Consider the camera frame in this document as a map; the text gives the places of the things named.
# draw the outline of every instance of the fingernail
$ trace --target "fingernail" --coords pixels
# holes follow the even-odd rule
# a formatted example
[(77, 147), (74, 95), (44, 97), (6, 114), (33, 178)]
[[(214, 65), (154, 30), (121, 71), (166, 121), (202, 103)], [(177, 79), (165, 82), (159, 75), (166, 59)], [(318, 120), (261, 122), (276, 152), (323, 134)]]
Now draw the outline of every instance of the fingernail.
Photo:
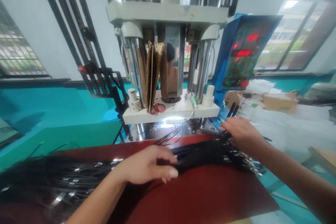
[(169, 170), (169, 177), (177, 178), (179, 176), (179, 172), (175, 168), (171, 168)]

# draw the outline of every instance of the red digital display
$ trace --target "red digital display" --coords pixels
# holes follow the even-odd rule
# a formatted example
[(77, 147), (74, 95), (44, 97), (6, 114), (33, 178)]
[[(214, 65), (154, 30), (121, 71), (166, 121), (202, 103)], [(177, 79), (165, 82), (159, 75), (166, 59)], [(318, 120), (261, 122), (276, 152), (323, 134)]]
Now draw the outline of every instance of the red digital display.
[(249, 56), (251, 53), (250, 50), (233, 50), (231, 57), (244, 57)]
[(259, 37), (259, 34), (251, 34), (247, 37), (247, 40), (256, 40)]

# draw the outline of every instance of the cardboard sheet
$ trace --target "cardboard sheet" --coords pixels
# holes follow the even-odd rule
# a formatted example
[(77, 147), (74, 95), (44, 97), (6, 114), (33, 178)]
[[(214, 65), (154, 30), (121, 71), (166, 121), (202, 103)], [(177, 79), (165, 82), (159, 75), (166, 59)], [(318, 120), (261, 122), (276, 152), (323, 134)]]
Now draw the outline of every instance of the cardboard sheet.
[(153, 109), (156, 87), (159, 82), (160, 56), (154, 45), (148, 42), (147, 71), (146, 71), (146, 107), (147, 113)]

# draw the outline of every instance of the forearm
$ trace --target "forearm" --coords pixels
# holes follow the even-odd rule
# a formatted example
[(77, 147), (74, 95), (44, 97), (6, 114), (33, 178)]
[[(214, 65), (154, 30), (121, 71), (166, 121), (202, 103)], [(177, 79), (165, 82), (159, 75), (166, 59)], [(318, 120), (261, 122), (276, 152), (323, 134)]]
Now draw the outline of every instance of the forearm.
[(110, 172), (67, 220), (67, 224), (105, 224), (113, 212), (126, 182)]
[(292, 189), (320, 220), (336, 222), (336, 187), (271, 146), (262, 153), (259, 161)]

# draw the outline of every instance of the cable bundle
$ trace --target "cable bundle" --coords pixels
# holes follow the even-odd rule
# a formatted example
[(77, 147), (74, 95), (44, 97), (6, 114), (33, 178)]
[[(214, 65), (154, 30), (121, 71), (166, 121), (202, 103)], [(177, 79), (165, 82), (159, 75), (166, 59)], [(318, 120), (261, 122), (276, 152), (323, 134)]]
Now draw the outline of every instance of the cable bundle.
[[(176, 126), (159, 143), (167, 145), (167, 140), (180, 130), (181, 126)], [(180, 174), (205, 164), (231, 165), (258, 172), (252, 160), (234, 147), (228, 136), (173, 148), (172, 152), (178, 159), (173, 166)], [(50, 223), (62, 223), (121, 161), (96, 162), (64, 155), (29, 157), (0, 174), (0, 203), (38, 205), (45, 210), (44, 217)]]

